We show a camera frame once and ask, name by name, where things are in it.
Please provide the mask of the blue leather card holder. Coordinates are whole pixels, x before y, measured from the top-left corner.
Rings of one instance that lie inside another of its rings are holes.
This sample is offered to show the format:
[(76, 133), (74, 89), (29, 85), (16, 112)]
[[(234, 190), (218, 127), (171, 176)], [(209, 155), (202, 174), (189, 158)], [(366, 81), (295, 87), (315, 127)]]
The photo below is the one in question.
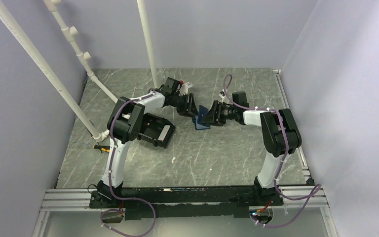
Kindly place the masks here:
[(202, 119), (208, 114), (208, 111), (209, 110), (205, 106), (199, 105), (198, 115), (194, 116), (194, 118), (192, 119), (195, 130), (210, 129), (210, 125), (207, 125), (206, 123), (202, 122)]

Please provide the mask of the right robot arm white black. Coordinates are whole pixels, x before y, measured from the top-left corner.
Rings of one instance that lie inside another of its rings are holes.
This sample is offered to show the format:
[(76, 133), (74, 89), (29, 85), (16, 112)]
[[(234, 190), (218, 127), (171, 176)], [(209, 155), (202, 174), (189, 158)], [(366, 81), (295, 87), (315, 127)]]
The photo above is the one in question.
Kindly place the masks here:
[(201, 117), (201, 122), (223, 126), (227, 120), (234, 120), (241, 125), (261, 128), (267, 154), (257, 176), (260, 187), (252, 191), (252, 198), (256, 204), (264, 205), (271, 199), (269, 188), (278, 185), (286, 159), (301, 146), (302, 138), (290, 109), (250, 110), (248, 105), (246, 93), (235, 92), (229, 104), (214, 101), (208, 113)]

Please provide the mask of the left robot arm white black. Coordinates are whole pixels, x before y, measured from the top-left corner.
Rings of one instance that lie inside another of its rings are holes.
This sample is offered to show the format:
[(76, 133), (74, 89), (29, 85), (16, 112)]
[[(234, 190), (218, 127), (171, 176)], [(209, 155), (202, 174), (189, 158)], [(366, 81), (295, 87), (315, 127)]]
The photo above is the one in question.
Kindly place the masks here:
[(103, 196), (102, 200), (107, 206), (116, 207), (122, 201), (125, 161), (132, 141), (146, 140), (160, 147), (168, 145), (174, 125), (151, 112), (169, 106), (190, 119), (198, 115), (193, 94), (181, 92), (184, 85), (182, 81), (167, 78), (159, 88), (152, 88), (143, 96), (118, 99), (107, 123), (109, 158), (97, 184), (97, 192)]

